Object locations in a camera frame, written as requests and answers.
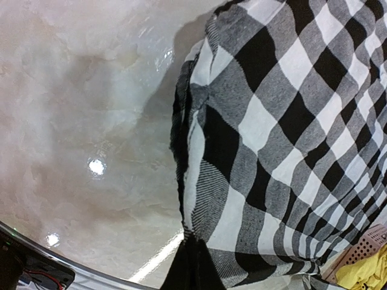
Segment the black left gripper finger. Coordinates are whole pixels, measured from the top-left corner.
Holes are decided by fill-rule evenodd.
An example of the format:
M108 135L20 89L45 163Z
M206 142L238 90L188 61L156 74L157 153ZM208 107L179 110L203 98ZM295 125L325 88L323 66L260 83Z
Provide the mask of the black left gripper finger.
M223 290L203 240L188 238L178 247L161 290Z

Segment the pink laundry basket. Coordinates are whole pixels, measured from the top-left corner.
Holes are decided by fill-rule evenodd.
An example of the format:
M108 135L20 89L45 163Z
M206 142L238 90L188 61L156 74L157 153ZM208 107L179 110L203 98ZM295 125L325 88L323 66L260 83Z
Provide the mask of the pink laundry basket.
M373 256L385 244L386 227L378 224L369 228L355 245L335 255L322 267L322 278L336 283L336 272L339 268Z

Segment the black white checkered shirt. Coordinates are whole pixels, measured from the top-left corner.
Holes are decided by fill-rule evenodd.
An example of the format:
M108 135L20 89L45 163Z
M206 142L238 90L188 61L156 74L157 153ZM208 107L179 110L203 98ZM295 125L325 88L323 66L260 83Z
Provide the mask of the black white checkered shirt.
M229 1L187 56L173 105L184 239L225 289L301 276L386 206L386 2Z

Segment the yellow garment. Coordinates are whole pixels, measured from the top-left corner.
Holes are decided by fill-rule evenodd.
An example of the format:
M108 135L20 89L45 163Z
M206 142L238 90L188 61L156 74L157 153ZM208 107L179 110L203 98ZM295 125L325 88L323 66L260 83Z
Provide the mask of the yellow garment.
M336 284L345 289L383 289L386 285L386 245L370 257L351 257L337 270L335 277Z

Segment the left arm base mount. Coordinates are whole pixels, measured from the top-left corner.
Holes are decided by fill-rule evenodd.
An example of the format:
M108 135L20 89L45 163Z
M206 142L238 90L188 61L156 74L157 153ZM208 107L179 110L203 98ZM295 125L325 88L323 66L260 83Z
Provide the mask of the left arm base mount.
M1 229L1 289L16 289L22 282L30 289L68 289L75 272Z

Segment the aluminium front rail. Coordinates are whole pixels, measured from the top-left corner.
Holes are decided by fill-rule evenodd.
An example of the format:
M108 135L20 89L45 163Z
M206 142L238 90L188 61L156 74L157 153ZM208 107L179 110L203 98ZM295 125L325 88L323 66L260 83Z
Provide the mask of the aluminium front rail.
M104 274L102 272L93 270L89 267L83 266L79 263L73 262L66 257L56 254L55 252L39 245L31 239L19 233L16 229L9 227L5 223L1 223L1 229L5 229L9 233L16 235L17 241L35 249L42 255L49 259L72 269L76 276L68 289L149 289L148 286L143 286L138 283L129 282L123 279ZM16 289L30 289L27 283L22 282Z

